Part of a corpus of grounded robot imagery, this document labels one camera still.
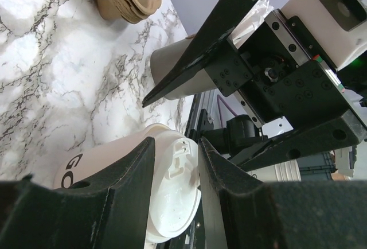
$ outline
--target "white tissue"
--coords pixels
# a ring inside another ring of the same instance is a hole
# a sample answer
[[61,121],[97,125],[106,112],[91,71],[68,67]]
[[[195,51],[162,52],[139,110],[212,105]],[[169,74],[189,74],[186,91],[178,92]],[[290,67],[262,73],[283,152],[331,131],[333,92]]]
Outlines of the white tissue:
[[252,35],[252,33],[264,22],[265,17],[273,11],[269,0],[259,0],[250,12],[234,29],[230,38],[238,49]]

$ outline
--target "container lid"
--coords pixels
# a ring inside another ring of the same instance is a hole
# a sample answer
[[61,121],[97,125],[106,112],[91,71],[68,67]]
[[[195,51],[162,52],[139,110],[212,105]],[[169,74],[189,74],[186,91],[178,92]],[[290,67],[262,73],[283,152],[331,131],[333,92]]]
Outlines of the container lid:
[[163,242],[183,233],[197,212],[201,198],[197,144],[189,138],[176,139],[155,165],[147,239]]

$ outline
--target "bolt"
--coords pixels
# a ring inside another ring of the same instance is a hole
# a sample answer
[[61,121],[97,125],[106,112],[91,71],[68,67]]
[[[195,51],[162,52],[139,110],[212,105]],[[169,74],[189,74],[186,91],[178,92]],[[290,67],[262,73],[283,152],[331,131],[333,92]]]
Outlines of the bolt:
[[302,96],[302,95],[300,95],[300,94],[297,94],[297,95],[296,95],[296,99],[297,99],[297,101],[302,102],[302,101],[303,101],[303,96]]
[[290,44],[288,49],[290,52],[295,52],[297,50],[297,46],[295,44]]
[[321,87],[324,90],[330,90],[331,89],[331,84],[328,81],[323,81],[322,84],[321,84]]
[[301,79],[296,80],[297,87],[304,87],[304,82]]
[[290,80],[290,79],[288,79],[288,78],[285,78],[284,79],[284,81],[283,81],[283,83],[286,85],[286,86],[290,86],[290,85],[292,85],[292,81]]
[[305,96],[306,98],[311,99],[311,98],[313,97],[313,94],[312,94],[312,92],[311,92],[311,91],[306,90],[306,91],[304,92],[304,96]]
[[274,30],[278,30],[279,29],[279,23],[277,23],[276,21],[273,22],[272,27],[273,27]]
[[312,75],[313,75],[314,77],[316,77],[316,78],[320,78],[320,77],[322,76],[322,72],[321,72],[321,70],[320,70],[320,69],[314,69],[314,70],[312,71]]

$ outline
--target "purple cable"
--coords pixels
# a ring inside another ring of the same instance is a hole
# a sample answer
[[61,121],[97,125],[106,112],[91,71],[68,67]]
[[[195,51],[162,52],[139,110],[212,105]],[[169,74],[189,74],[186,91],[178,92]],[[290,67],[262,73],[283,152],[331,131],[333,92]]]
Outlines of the purple cable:
[[229,110],[230,113],[233,114],[233,116],[237,116],[237,113],[235,113],[235,111],[226,103],[226,101],[223,99],[222,96],[220,96],[219,94],[217,94],[217,105],[218,105],[218,109],[219,109],[219,120],[220,120],[220,125],[221,127],[223,126],[223,118],[222,118],[222,111],[219,105],[219,100],[223,103],[223,105]]

